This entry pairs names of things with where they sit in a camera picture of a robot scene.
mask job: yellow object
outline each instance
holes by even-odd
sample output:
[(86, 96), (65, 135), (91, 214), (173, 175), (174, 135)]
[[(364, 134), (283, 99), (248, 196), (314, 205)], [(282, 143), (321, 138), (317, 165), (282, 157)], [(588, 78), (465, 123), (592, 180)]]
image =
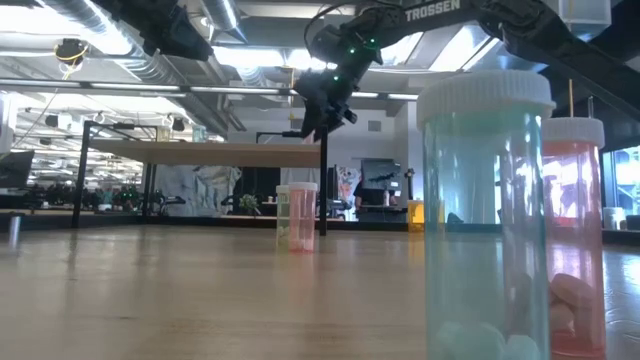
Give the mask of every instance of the yellow object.
[(156, 141), (171, 141), (171, 129), (166, 126), (158, 126), (156, 129)]
[(424, 232), (424, 202), (409, 200), (409, 232)]

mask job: pill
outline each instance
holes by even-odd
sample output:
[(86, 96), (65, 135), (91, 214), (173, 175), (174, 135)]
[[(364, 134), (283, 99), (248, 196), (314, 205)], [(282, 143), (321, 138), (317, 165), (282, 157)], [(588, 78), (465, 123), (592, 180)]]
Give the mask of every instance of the pill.
[(540, 349), (532, 338), (525, 335), (509, 337), (502, 360), (540, 360)]
[(451, 350), (455, 360), (502, 359), (506, 346), (502, 333), (489, 324), (464, 325), (457, 332)]
[(576, 308), (574, 310), (574, 328), (576, 338), (588, 349), (604, 342), (604, 328), (598, 326), (593, 309)]
[(462, 325), (447, 321), (442, 324), (440, 330), (438, 330), (436, 339), (447, 348), (455, 347), (456, 337), (458, 336), (460, 329), (462, 329)]
[(550, 288), (560, 300), (571, 307), (591, 308), (593, 306), (593, 288), (576, 277), (556, 274)]
[(556, 296), (556, 294), (553, 293), (553, 291), (551, 291), (551, 284), (549, 284), (549, 304), (553, 305), (556, 302), (558, 302), (560, 299), (558, 299), (558, 297)]
[(531, 328), (531, 288), (533, 281), (526, 273), (518, 273), (509, 279), (509, 315), (507, 331), (525, 333)]
[(553, 331), (571, 330), (573, 312), (566, 304), (556, 303), (549, 309), (549, 329)]

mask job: white bottle cap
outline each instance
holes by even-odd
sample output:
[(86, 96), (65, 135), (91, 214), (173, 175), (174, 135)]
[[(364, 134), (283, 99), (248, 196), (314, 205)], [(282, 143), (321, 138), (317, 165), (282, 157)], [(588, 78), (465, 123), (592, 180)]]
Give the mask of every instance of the white bottle cap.
[(290, 183), (289, 190), (307, 190), (318, 191), (318, 184), (316, 183)]
[(418, 97), (418, 126), (436, 115), (492, 110), (513, 103), (537, 104), (549, 118), (556, 104), (549, 81), (531, 71), (490, 70), (463, 73), (426, 87)]
[(542, 122), (543, 142), (588, 142), (604, 147), (602, 121), (590, 118), (554, 118)]

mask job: ceiling light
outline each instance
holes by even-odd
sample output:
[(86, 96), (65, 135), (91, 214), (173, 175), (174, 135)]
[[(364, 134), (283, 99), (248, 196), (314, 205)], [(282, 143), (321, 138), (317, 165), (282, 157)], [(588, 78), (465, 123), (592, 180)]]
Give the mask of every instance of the ceiling light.
[(422, 32), (418, 32), (407, 35), (397, 43), (382, 49), (382, 63), (384, 65), (399, 65), (405, 63), (413, 53), (420, 39), (422, 39), (423, 34)]
[(219, 94), (253, 94), (253, 95), (278, 95), (278, 89), (257, 89), (257, 88), (226, 88), (216, 86), (192, 86), (194, 92), (212, 92)]
[(101, 136), (101, 137), (106, 137), (106, 138), (113, 137), (113, 135), (107, 134), (104, 131), (100, 131), (100, 130), (98, 130), (96, 128), (91, 129), (91, 132), (96, 134), (96, 136)]
[[(465, 65), (466, 68), (470, 68), (482, 58), (474, 55), (488, 38), (489, 36), (477, 25), (463, 26), (438, 55), (429, 70), (457, 71)], [(485, 56), (496, 44), (497, 42), (492, 41), (490, 46), (487, 45), (482, 49), (480, 51), (483, 53), (482, 56)]]
[(96, 89), (113, 89), (113, 90), (139, 90), (139, 91), (178, 91), (180, 90), (180, 87), (175, 85), (91, 83), (91, 86)]
[(32, 79), (0, 79), (0, 85), (6, 86), (44, 86), (58, 88), (79, 88), (80, 83), (77, 81), (47, 81)]
[(416, 101), (416, 100), (418, 100), (418, 95), (413, 95), (413, 94), (389, 94), (389, 100)]
[(378, 93), (354, 92), (351, 97), (356, 99), (375, 99), (378, 97)]
[(222, 65), (252, 68), (258, 66), (283, 66), (282, 54), (275, 49), (226, 48), (214, 46), (213, 52)]
[(184, 98), (187, 97), (185, 93), (162, 93), (155, 91), (142, 91), (140, 92), (140, 96), (144, 97), (170, 97), (170, 98)]
[(317, 58), (312, 58), (306, 49), (295, 49), (287, 57), (287, 66), (300, 70), (324, 70), (327, 63)]
[(40, 173), (40, 174), (67, 174), (67, 175), (73, 175), (73, 172), (71, 170), (65, 170), (65, 169), (33, 170), (33, 172), (37, 172), (37, 173)]

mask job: ceiling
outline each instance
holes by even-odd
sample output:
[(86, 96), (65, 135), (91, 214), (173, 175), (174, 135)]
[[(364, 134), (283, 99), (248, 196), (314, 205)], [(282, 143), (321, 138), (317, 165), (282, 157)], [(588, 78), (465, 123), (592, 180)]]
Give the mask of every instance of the ceiling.
[[(48, 3), (44, 0), (38, 0), (38, 2)], [(415, 2), (402, 3), (409, 5)], [(233, 36), (222, 30), (214, 29), (213, 33), (211, 32), (210, 21), (206, 19), (202, 0), (181, 0), (180, 4), (186, 6), (192, 23), (200, 33), (206, 38), (211, 37), (216, 55), (208, 62), (175, 57), (163, 59), (164, 62), (161, 65), (173, 74), (177, 83), (247, 86), (249, 84), (247, 79), (240, 76), (235, 67), (237, 63), (254, 60), (259, 63), (275, 56), (275, 64), (283, 66), (271, 64), (259, 67), (262, 73), (262, 84), (270, 87), (289, 87), (309, 64), (317, 68), (326, 66), (322, 63), (318, 64), (318, 61), (310, 63), (310, 59), (301, 58), (303, 55), (307, 56), (302, 39), (303, 29), (309, 19), (324, 6), (317, 1), (236, 0), (235, 4), (240, 14), (239, 28), (248, 40), (246, 45), (240, 44)], [(310, 33), (313, 34), (326, 24), (348, 21), (360, 10), (360, 6), (343, 6), (316, 22), (311, 27)], [(585, 11), (588, 14), (599, 14), (597, 9), (587, 10)], [(594, 25), (593, 22), (585, 25), (576, 21), (575, 24), (575, 31), (585, 38), (595, 37), (606, 28), (603, 24)], [(133, 39), (137, 39), (135, 31), (122, 24), (120, 27)], [(53, 48), (63, 38), (79, 38), (87, 41), (91, 47), (82, 66), (70, 73), (69, 79), (114, 83), (140, 82), (139, 76), (132, 73), (130, 67), (123, 65), (128, 61), (126, 56), (121, 56), (121, 53), (113, 56), (113, 53), (109, 53), (111, 49), (108, 46), (105, 47), (104, 43), (99, 44), (100, 39), (96, 40), (95, 34), (88, 31), (82, 23), (69, 21), (50, 8), (2, 6), (0, 35), (0, 77), (62, 79), (67, 73), (68, 66), (62, 65), (53, 56)], [(383, 51), (385, 64), (374, 66), (365, 74), (360, 83), (361, 91), (418, 94), (429, 83), (454, 75), (452, 71), (459, 70), (465, 63), (467, 66), (464, 70), (468, 71), (504, 68), (541, 70), (543, 68), (538, 64), (507, 54), (499, 41), (491, 43), (489, 41), (490, 39), (474, 23), (444, 27), (407, 37), (393, 48)], [(485, 42), (490, 44), (486, 48), (487, 51), (482, 54), (483, 56), (474, 56), (479, 46)], [(231, 52), (231, 60), (227, 59), (228, 56), (227, 58), (222, 56), (223, 51), (229, 49), (235, 51)], [(237, 55), (238, 50), (261, 50), (268, 53), (263, 52), (259, 56), (249, 56), (251, 53), (245, 53), (244, 56), (234, 58), (233, 54)], [(640, 60), (636, 58), (630, 64), (640, 67)], [(286, 129), (292, 114), (297, 118), (303, 116), (303, 105), (300, 99), (274, 96), (226, 97), (211, 94), (198, 95), (196, 99), (189, 99), (189, 102), (186, 102), (181, 99), (162, 98), (154, 94), (145, 94), (145, 97), (58, 94), (44, 116), (40, 115), (52, 94), (23, 93), (15, 97), (15, 101), (19, 103), (17, 139), (27, 132), (30, 136), (21, 140), (18, 148), (39, 149), (39, 154), (45, 160), (59, 158), (60, 154), (56, 151), (64, 151), (71, 163), (77, 160), (74, 152), (79, 150), (79, 141), (64, 137), (79, 137), (82, 121), (94, 119), (96, 116), (100, 116), (100, 120), (104, 118), (107, 123), (133, 121), (145, 125), (170, 125), (172, 119), (184, 118), (187, 123), (186, 130), (175, 134), (176, 138), (184, 139), (191, 137), (191, 123), (210, 127), (213, 121), (211, 119), (218, 124), (223, 124), (225, 129), (219, 127), (215, 129), (210, 127), (210, 129), (226, 137), (226, 127), (230, 133)], [(351, 102), (352, 108), (363, 114), (361, 118), (379, 119), (383, 122), (391, 122), (402, 105), (402, 102), (372, 99), (354, 99)], [(69, 129), (49, 127), (43, 121), (43, 117), (48, 114), (63, 114), (63, 117), (71, 118), (76, 125)], [(359, 127), (352, 127), (349, 130), (349, 126), (345, 126), (332, 136), (358, 136), (361, 134), (360, 130)], [(153, 137), (153, 134), (140, 130), (131, 134), (142, 139)], [(38, 137), (54, 135), (59, 138), (53, 139), (53, 145), (40, 144)], [(117, 134), (108, 131), (104, 132), (104, 135), (97, 136), (118, 137)], [(94, 154), (92, 156), (106, 161), (105, 157), (109, 155)], [(99, 171), (99, 166), (102, 165), (99, 163), (94, 167)], [(130, 173), (141, 173), (139, 164), (130, 165)]]

